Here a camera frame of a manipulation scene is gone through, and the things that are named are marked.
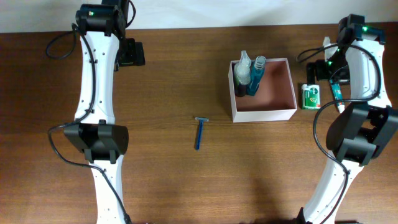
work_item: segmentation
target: cardboard box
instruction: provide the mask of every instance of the cardboard box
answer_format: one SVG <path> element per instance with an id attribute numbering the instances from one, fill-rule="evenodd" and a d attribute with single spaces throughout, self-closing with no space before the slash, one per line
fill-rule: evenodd
<path id="1" fill-rule="evenodd" d="M 239 60 L 230 63 L 228 73 L 233 122 L 289 120 L 297 104 L 287 58 L 267 59 L 255 96 L 235 96 L 233 70 L 237 63 Z"/>

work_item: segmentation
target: brown tabletop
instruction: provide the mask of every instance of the brown tabletop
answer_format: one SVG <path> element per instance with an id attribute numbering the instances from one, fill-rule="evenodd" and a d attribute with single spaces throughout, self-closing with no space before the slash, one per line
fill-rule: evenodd
<path id="1" fill-rule="evenodd" d="M 386 31 L 384 80 L 396 107 L 398 23 L 373 25 Z M 114 75 L 116 124 L 129 129 L 123 197 L 132 219 L 238 224 L 297 216 L 326 164 L 312 137 L 315 111 L 298 109 L 290 121 L 233 124 L 229 62 L 241 50 L 253 59 L 288 58 L 299 99 L 306 74 L 295 56 L 337 33 L 336 24 L 129 30 L 128 37 L 144 43 L 147 62 Z M 0 35 L 0 223 L 96 223 L 91 171 L 63 163 L 47 140 L 49 127 L 74 118 L 80 95 L 81 47 L 65 60 L 44 54 L 58 34 Z M 71 40 L 54 50 L 68 50 Z M 320 85 L 322 103 L 331 101 L 327 83 Z M 349 96 L 348 86 L 343 94 Z M 200 151 L 195 116 L 210 120 Z M 337 116 L 334 107 L 321 116 L 322 143 Z M 62 133 L 54 138 L 66 158 L 85 162 Z M 397 161 L 396 134 L 353 182 L 337 220 L 396 223 Z"/>

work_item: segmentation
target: white wall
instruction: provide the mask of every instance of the white wall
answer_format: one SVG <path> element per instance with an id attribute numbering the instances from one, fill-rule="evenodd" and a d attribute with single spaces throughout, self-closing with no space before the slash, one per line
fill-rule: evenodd
<path id="1" fill-rule="evenodd" d="M 0 32 L 70 30 L 82 2 L 1 0 Z M 366 22 L 398 21 L 398 0 L 134 0 L 131 29 L 336 24 L 350 13 Z"/>

